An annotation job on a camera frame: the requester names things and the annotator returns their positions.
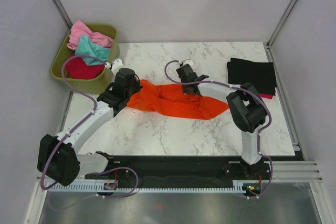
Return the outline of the orange t shirt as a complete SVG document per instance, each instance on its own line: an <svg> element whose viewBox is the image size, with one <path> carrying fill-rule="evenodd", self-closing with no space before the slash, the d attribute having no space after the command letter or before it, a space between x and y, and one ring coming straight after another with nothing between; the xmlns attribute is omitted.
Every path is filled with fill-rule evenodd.
<svg viewBox="0 0 336 224"><path fill-rule="evenodd" d="M210 120L229 109L214 98L183 93L179 84L154 85L142 79L140 92L132 95L127 106L145 112L185 119Z"/></svg>

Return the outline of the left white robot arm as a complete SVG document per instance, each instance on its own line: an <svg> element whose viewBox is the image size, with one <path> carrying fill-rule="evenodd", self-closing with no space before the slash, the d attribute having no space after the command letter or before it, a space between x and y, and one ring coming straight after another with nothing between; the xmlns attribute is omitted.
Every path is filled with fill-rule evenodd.
<svg viewBox="0 0 336 224"><path fill-rule="evenodd" d="M55 136L45 135L39 146L37 168L42 173L40 186L48 190L44 180L49 177L55 184L70 185L77 177L99 174L111 178L115 165L108 161L107 155L94 153L78 155L84 143L105 123L122 111L131 96L142 89L138 76L132 69L121 68L115 79L93 100L93 108L74 125Z"/></svg>

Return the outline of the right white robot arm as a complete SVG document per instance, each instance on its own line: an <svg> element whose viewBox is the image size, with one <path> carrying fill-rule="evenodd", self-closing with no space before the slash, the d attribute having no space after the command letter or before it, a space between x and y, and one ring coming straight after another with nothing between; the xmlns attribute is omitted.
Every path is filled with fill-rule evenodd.
<svg viewBox="0 0 336 224"><path fill-rule="evenodd" d="M269 110L251 83L243 85L213 81L207 75L198 76L187 63L180 63L176 70L186 94L212 98L228 105L232 119L241 131L243 163L241 174L254 178L262 166L260 131L267 126Z"/></svg>

